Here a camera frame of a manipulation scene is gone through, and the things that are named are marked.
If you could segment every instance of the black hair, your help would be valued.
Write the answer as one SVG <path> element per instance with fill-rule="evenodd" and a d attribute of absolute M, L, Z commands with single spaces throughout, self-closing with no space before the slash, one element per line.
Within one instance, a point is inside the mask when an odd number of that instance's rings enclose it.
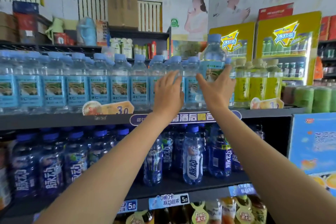
<path fill-rule="evenodd" d="M 208 13 L 204 0 L 200 0 L 200 2 L 201 2 L 201 7 L 200 7 L 201 11 Z"/>

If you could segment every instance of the yellow display refrigerator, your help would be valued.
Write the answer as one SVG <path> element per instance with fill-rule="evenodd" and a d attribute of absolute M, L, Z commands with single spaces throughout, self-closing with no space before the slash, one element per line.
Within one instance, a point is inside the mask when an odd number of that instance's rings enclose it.
<path fill-rule="evenodd" d="M 258 22 L 255 58 L 278 59 L 287 85 L 312 85 L 321 12 Z"/>
<path fill-rule="evenodd" d="M 231 26 L 212 28 L 210 34 L 221 34 L 222 48 L 227 56 L 252 60 L 255 23 L 248 22 Z"/>

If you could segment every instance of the forearm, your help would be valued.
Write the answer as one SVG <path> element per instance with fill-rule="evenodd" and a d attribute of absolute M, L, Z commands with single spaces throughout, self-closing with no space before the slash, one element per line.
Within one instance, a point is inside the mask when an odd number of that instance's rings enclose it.
<path fill-rule="evenodd" d="M 169 122 L 162 116 L 149 114 L 99 162 L 76 179 L 36 224 L 112 223 L 149 149 Z"/>
<path fill-rule="evenodd" d="M 330 193 L 228 108 L 210 111 L 277 223 L 289 223 L 289 219 L 290 223 L 336 223 L 336 200 Z"/>

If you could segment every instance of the blue box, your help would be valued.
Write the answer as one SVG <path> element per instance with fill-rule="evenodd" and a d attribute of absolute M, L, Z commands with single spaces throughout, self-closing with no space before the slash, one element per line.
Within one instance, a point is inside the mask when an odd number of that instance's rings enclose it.
<path fill-rule="evenodd" d="M 23 1 L 13 1 L 13 12 L 20 14 L 39 14 L 39 4 Z"/>
<path fill-rule="evenodd" d="M 295 114 L 288 158 L 309 175 L 336 171 L 336 112 Z"/>

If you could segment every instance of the blue price tag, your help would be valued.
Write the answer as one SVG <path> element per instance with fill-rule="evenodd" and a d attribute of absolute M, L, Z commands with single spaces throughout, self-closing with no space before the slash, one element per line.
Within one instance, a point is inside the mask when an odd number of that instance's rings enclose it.
<path fill-rule="evenodd" d="M 123 202 L 118 213 L 136 212 L 137 209 L 138 209 L 138 201 L 136 199 L 127 200 Z"/>
<path fill-rule="evenodd" d="M 257 194 L 250 183 L 229 186 L 229 192 L 232 197 Z"/>
<path fill-rule="evenodd" d="M 148 200 L 149 210 L 161 209 L 166 207 L 186 205 L 189 204 L 188 193 L 183 194 L 165 194 L 161 196 L 152 197 Z"/>

